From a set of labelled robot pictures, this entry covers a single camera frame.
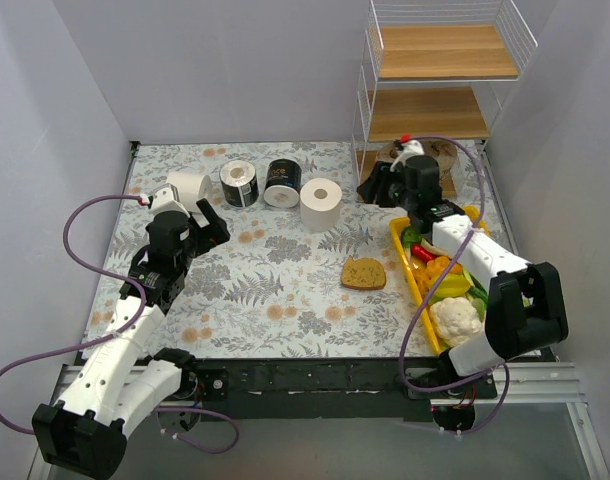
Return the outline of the brown roll cartoon print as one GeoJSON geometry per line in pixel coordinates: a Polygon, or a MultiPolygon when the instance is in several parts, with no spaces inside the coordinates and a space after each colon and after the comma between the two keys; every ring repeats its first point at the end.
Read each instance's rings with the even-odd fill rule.
{"type": "Polygon", "coordinates": [[[386,163],[393,163],[400,155],[400,149],[396,142],[391,141],[382,146],[376,153],[376,160],[386,163]]]}

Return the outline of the brown roll barcode label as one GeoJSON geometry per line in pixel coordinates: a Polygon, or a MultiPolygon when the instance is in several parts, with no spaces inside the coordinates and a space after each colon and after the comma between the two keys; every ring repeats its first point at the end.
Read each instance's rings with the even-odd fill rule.
{"type": "Polygon", "coordinates": [[[422,140],[426,155],[433,157],[440,168],[442,174],[449,172],[458,160],[456,147],[443,140],[422,140]]]}

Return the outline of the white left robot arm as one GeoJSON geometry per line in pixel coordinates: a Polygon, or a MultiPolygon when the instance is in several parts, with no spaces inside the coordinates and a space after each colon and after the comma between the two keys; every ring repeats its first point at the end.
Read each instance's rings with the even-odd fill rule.
{"type": "Polygon", "coordinates": [[[149,242],[132,258],[107,341],[96,345],[78,376],[51,405],[41,404],[32,428],[43,459],[93,479],[108,479],[136,427],[167,397],[190,398],[198,386],[196,358],[164,348],[135,380],[128,378],[150,335],[185,286],[192,261],[230,239],[225,221],[206,199],[200,225],[174,201],[156,210],[149,242]]]}

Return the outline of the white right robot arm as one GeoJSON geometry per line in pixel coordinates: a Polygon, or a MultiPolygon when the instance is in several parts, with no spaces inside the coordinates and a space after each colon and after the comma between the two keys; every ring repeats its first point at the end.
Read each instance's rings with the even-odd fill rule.
{"type": "Polygon", "coordinates": [[[483,330],[439,357],[437,383],[460,397],[474,375],[569,335],[558,270],[530,263],[475,229],[463,208],[442,197],[437,161],[414,155],[378,161],[358,193],[380,207],[400,207],[412,228],[474,276],[488,295],[483,330]]]}

